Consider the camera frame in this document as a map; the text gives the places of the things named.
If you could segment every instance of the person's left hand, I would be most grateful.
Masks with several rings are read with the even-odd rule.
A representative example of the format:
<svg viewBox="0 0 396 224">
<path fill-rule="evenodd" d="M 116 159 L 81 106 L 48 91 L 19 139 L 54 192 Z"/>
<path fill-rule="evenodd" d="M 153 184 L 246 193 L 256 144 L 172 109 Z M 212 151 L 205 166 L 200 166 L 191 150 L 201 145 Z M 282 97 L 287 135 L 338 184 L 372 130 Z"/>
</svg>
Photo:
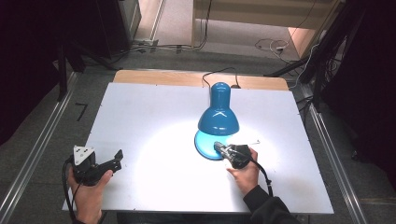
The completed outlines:
<svg viewBox="0 0 396 224">
<path fill-rule="evenodd" d="M 103 191 L 111 176 L 113 176 L 113 171 L 108 170 L 95 186 L 87 187 L 81 185 L 78 188 L 78 183 L 74 178 L 73 168 L 70 167 L 67 183 L 71 187 L 73 194 L 78 188 L 77 194 L 75 196 L 78 221 L 84 222 L 86 224 L 98 223 L 100 217 L 102 216 Z"/>
</svg>

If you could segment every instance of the lamp base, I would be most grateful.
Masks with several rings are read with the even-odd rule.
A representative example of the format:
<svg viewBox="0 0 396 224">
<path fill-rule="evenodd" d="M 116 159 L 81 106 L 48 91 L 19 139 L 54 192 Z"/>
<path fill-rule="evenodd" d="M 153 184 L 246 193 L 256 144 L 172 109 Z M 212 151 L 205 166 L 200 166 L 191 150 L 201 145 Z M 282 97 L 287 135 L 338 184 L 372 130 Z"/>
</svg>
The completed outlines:
<svg viewBox="0 0 396 224">
<path fill-rule="evenodd" d="M 227 139 L 231 135 L 216 136 L 198 131 L 195 135 L 194 142 L 198 152 L 205 158 L 212 161 L 222 160 L 222 156 L 215 150 L 215 142 L 221 142 L 227 145 Z"/>
</svg>

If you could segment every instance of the hand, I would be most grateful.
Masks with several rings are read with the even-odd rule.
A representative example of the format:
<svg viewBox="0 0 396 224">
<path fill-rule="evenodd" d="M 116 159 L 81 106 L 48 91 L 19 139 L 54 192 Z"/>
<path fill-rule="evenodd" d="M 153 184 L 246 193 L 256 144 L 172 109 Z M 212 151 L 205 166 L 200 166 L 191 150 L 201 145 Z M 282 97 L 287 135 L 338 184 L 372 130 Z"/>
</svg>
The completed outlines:
<svg viewBox="0 0 396 224">
<path fill-rule="evenodd" d="M 250 153 L 254 161 L 257 160 L 258 154 L 251 147 Z M 259 184 L 259 168 L 253 162 L 250 162 L 244 168 L 240 170 L 234 169 L 228 162 L 227 171 L 233 175 L 236 185 L 242 191 L 242 193 L 247 195 L 252 189 L 254 189 Z"/>
<path fill-rule="evenodd" d="M 113 171 L 108 170 L 95 186 L 87 187 L 81 185 L 78 188 L 78 183 L 74 178 L 73 168 L 70 167 L 67 183 L 71 187 L 73 194 L 78 188 L 77 194 L 75 196 L 78 221 L 84 222 L 86 224 L 98 223 L 100 217 L 102 216 L 103 191 L 111 176 L 113 176 Z"/>
</svg>

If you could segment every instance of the blue desk lamp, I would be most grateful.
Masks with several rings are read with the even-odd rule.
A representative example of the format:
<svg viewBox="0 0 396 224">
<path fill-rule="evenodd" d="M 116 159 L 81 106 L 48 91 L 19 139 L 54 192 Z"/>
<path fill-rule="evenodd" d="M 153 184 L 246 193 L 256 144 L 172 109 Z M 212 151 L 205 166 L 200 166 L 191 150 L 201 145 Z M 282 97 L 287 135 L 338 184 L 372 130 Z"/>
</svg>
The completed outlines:
<svg viewBox="0 0 396 224">
<path fill-rule="evenodd" d="M 215 142 L 227 145 L 227 139 L 239 131 L 239 123 L 230 108 L 231 88 L 218 82 L 211 88 L 210 107 L 198 122 L 195 147 L 210 160 L 222 160 L 221 154 L 214 149 Z"/>
</svg>

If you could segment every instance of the white cable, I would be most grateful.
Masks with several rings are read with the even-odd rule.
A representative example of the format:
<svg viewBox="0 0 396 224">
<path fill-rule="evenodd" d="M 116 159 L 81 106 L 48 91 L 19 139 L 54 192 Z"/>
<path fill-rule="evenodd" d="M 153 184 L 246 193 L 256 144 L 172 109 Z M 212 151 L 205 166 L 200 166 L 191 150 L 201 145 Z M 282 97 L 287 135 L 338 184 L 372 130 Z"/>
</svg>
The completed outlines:
<svg viewBox="0 0 396 224">
<path fill-rule="evenodd" d="M 312 51 L 313 51 L 314 47 L 316 47 L 317 45 L 319 45 L 319 44 L 316 44 L 316 45 L 312 46 L 312 48 L 311 48 L 311 52 L 310 52 L 310 54 L 309 54 L 308 61 L 306 61 L 306 64 L 305 64 L 305 66 L 304 66 L 304 70 L 303 70 L 303 72 L 305 71 L 305 68 L 306 68 L 306 66 L 308 65 L 309 61 L 311 61 Z M 297 79 L 296 79 L 296 83 L 295 83 L 295 85 L 294 85 L 294 86 L 292 86 L 292 87 L 289 87 L 289 89 L 293 89 L 293 88 L 295 88 L 295 87 L 297 86 L 298 79 L 299 79 L 299 78 L 300 78 L 300 76 L 303 74 L 303 72 L 301 72 L 301 73 L 300 73 L 300 75 L 299 75 L 299 76 L 297 76 Z"/>
</svg>

